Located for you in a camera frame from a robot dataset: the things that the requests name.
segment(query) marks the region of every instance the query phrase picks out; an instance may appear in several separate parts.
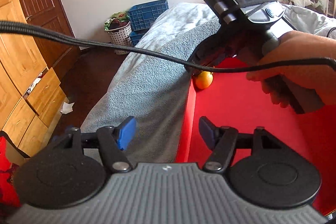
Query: laundry basket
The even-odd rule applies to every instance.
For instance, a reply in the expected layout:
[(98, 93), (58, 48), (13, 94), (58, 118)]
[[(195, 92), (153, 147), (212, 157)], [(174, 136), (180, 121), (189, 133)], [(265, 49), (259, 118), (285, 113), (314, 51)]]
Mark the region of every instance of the laundry basket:
[[(131, 46), (131, 39), (129, 37), (129, 35), (132, 32), (131, 29), (131, 22), (128, 22), (128, 24), (124, 27), (121, 28), (117, 28), (117, 29), (112, 29), (112, 30), (107, 30), (105, 31), (109, 34), (111, 42), (113, 44), (117, 44), (117, 45), (123, 45), (123, 46)], [(119, 50), (115, 50), (114, 51), (116, 54), (128, 54), (129, 52), (127, 51), (119, 51)]]

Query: red surface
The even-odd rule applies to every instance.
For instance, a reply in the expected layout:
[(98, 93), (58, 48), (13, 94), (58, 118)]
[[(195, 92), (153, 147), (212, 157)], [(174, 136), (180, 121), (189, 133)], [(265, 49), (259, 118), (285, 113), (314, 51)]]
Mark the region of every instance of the red surface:
[(6, 158), (6, 146), (9, 143), (0, 137), (0, 203), (19, 207), (20, 201), (13, 186), (13, 173), (18, 165), (12, 164)]
[[(238, 60), (227, 59), (220, 66), (238, 65), (243, 66)], [(201, 116), (207, 116), (217, 126), (235, 127), (242, 133), (253, 133), (256, 126), (264, 126), (319, 169), (323, 182), (314, 207), (324, 215), (335, 210), (336, 124), (333, 118), (336, 106), (297, 115), (291, 108), (273, 105), (269, 96), (262, 92), (260, 83), (247, 81), (245, 75), (214, 74), (211, 86), (196, 94), (194, 86), (190, 86), (177, 160), (197, 162), (201, 166), (210, 155), (198, 131)], [(238, 150), (234, 162), (249, 153), (249, 150)]]

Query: wardrobe drawer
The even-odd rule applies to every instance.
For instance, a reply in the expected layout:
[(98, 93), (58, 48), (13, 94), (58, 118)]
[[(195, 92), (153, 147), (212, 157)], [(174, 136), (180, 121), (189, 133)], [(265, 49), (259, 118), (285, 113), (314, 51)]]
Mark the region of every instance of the wardrobe drawer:
[(50, 126), (51, 121), (55, 117), (56, 112), (65, 99), (65, 94), (63, 90), (58, 86), (47, 103), (46, 107), (42, 110), (39, 115), (40, 120), (47, 126)]
[(41, 114), (59, 85), (60, 81), (51, 68), (27, 97), (27, 101), (37, 114)]
[(16, 147), (19, 145), (34, 116), (34, 111), (21, 98), (2, 129), (8, 134)]
[(0, 63), (0, 128), (4, 126), (20, 97), (19, 92)]
[(45, 124), (35, 116), (24, 134), (19, 149), (25, 152), (28, 156), (34, 156), (41, 149), (41, 144), (48, 128)]

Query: handheld device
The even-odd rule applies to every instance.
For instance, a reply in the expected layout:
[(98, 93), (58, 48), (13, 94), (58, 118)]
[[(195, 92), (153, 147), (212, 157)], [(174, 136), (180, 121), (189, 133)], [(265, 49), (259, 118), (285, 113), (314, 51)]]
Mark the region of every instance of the handheld device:
[[(202, 41), (188, 61), (205, 66), (218, 65), (237, 57), (248, 65), (256, 63), (279, 46), (279, 37), (295, 28), (283, 18), (278, 0), (204, 0), (219, 18), (218, 32)], [(185, 66), (192, 74), (199, 70)], [(298, 86), (277, 75), (266, 80), (271, 89), (286, 97), (296, 113), (312, 112), (324, 106), (315, 90)]]

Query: dark brown floor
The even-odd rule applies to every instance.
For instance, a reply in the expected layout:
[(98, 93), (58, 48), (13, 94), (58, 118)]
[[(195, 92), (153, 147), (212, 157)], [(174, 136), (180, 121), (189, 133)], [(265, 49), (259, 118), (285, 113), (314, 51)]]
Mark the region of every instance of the dark brown floor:
[(92, 48), (82, 54), (61, 80), (61, 88), (73, 105), (73, 112), (63, 114), (54, 135), (62, 135), (68, 126), (80, 127), (89, 111), (106, 93), (111, 80), (126, 55), (113, 50)]

